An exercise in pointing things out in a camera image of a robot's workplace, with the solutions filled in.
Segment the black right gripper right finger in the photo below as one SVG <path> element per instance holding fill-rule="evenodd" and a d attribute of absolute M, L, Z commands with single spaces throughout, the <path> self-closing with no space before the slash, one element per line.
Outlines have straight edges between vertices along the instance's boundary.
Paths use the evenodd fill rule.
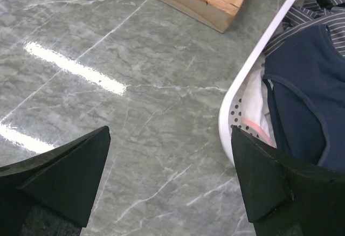
<path fill-rule="evenodd" d="M 344 235 L 344 174 L 286 155 L 236 126 L 231 144 L 256 235 Z"/>

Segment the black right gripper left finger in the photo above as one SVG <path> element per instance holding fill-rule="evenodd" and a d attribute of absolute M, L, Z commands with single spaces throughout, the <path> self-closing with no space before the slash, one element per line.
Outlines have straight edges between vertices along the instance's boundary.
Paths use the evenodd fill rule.
<path fill-rule="evenodd" d="M 80 235 L 87 226 L 111 136 L 100 127 L 1 167 L 1 235 Z"/>

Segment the navy blue underwear beige waistband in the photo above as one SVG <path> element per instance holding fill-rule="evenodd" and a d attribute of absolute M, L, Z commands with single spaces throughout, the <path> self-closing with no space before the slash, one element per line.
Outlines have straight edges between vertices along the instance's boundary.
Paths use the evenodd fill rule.
<path fill-rule="evenodd" d="M 277 148 L 344 172 L 344 57 L 327 25 L 292 35 L 265 60 L 263 82 Z"/>

